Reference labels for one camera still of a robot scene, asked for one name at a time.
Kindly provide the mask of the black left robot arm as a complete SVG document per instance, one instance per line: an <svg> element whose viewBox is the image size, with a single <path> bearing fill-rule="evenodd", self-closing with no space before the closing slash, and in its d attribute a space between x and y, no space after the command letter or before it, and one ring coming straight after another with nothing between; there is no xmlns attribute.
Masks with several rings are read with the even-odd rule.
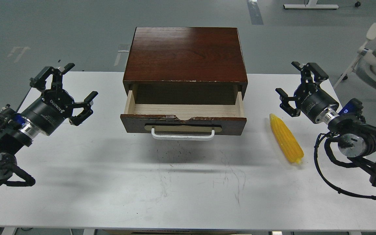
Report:
<svg viewBox="0 0 376 235"><path fill-rule="evenodd" d="M74 66L44 67L30 79L30 87L40 91L40 97L22 113L9 104L0 111L0 186L33 186L35 179L18 166L15 154L30 146L38 134L50 136L66 119L78 126L93 114L92 101L98 92L76 102L63 89L63 76Z"/></svg>

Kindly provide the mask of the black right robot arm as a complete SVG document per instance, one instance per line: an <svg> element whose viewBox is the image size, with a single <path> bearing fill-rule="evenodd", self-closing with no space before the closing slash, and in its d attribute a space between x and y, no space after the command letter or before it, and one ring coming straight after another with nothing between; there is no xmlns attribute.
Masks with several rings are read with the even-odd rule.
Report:
<svg viewBox="0 0 376 235"><path fill-rule="evenodd" d="M330 183L322 174L318 163L318 148L325 141L326 155L333 164L344 168L361 168L370 175L370 183L376 187L376 126L368 125L362 115L360 100L351 99L341 111L339 103L321 88L321 83L329 76L316 63L291 63L301 73L301 83L292 97L281 88L280 108L292 117L301 113L314 124L325 123L329 132L319 134L314 146L314 162L322 180L339 194L351 197L376 200L376 196L367 196L343 190Z"/></svg>

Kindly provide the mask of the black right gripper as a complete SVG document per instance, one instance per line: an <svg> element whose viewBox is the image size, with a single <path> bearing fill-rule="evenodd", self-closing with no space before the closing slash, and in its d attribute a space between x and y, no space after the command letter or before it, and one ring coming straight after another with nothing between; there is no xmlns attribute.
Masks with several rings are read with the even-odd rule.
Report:
<svg viewBox="0 0 376 235"><path fill-rule="evenodd" d="M328 74L313 62L303 65L293 61L291 65L300 71L301 83L296 89L294 97L288 97L282 88L276 88L275 91L280 95L280 108L291 117L300 116L302 111L314 124L321 122L319 115L326 108L337 111L339 103L320 88L320 83L329 79ZM295 101L297 108L293 108L289 104L291 101Z"/></svg>

